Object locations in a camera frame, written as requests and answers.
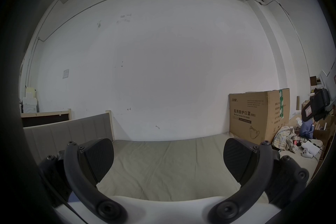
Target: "upholstered headboard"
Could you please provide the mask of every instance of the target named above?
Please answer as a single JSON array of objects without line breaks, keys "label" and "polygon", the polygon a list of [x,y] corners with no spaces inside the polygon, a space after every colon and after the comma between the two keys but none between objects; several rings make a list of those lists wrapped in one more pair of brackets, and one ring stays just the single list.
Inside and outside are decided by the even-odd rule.
[{"label": "upholstered headboard", "polygon": [[25,127],[30,151],[39,164],[47,155],[57,155],[69,141],[82,144],[96,138],[114,139],[111,111],[93,117]]}]

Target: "bed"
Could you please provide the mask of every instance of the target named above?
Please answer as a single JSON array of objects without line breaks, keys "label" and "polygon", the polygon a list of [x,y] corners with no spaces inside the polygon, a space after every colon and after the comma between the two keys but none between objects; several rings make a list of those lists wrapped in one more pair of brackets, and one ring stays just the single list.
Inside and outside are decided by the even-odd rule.
[{"label": "bed", "polygon": [[[207,197],[229,197],[240,188],[223,161],[223,149],[233,134],[178,141],[115,140],[111,112],[80,120],[24,128],[32,155],[39,163],[47,155],[64,150],[67,142],[78,144],[94,138],[113,141],[114,162],[97,185],[107,197],[125,196],[150,201],[187,201]],[[309,171],[309,179],[318,156],[307,159],[290,155]],[[259,202],[268,202],[264,193]]]}]

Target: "bed sheet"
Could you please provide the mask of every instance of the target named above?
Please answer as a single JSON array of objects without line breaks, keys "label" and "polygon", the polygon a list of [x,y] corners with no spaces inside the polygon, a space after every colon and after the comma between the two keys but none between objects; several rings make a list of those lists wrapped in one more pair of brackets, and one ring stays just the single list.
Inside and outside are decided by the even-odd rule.
[{"label": "bed sheet", "polygon": [[[214,196],[230,197],[240,184],[223,160],[225,133],[179,141],[113,141],[114,162],[97,188],[107,197],[126,196],[151,201],[187,201]],[[311,178],[317,159],[290,155]],[[258,202],[268,203],[265,193]]]}]

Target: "plaid shirt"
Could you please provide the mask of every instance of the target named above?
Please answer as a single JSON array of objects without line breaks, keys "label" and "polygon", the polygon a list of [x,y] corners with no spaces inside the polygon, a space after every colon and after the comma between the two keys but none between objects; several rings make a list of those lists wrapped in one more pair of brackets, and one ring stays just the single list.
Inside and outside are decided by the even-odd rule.
[{"label": "plaid shirt", "polygon": [[275,146],[276,148],[283,151],[289,150],[293,153],[296,153],[298,147],[293,144],[293,137],[295,137],[294,129],[288,126],[283,126],[276,133],[272,142],[272,146]]}]

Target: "white wall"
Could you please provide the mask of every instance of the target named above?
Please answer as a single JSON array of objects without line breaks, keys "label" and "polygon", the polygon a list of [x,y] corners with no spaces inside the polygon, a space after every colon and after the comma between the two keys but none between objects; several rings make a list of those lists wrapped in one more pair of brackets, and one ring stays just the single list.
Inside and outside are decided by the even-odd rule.
[{"label": "white wall", "polygon": [[336,49],[317,0],[279,0],[288,11],[302,42],[310,76],[329,71]]},{"label": "white wall", "polygon": [[306,97],[310,92],[309,76],[299,76],[299,79],[297,79],[297,68],[294,65],[297,59],[293,60],[290,50],[290,47],[294,46],[295,44],[290,43],[290,46],[288,45],[285,37],[288,35],[288,33],[282,31],[282,28],[278,24],[277,18],[273,15],[274,13],[271,12],[273,5],[277,4],[273,2],[270,5],[262,6],[256,1],[248,1],[248,4],[256,14],[271,46],[273,57],[275,59],[276,70],[278,73],[279,88],[290,89],[290,114],[292,114],[296,110],[296,96],[300,95],[298,82],[300,82],[302,79],[306,79],[305,82],[308,82],[304,94],[304,97]]},{"label": "white wall", "polygon": [[[98,1],[57,4],[41,39]],[[237,0],[107,0],[38,43],[30,81],[40,111],[82,118],[110,109],[125,140],[228,131],[229,93],[279,88],[266,34]]]}]

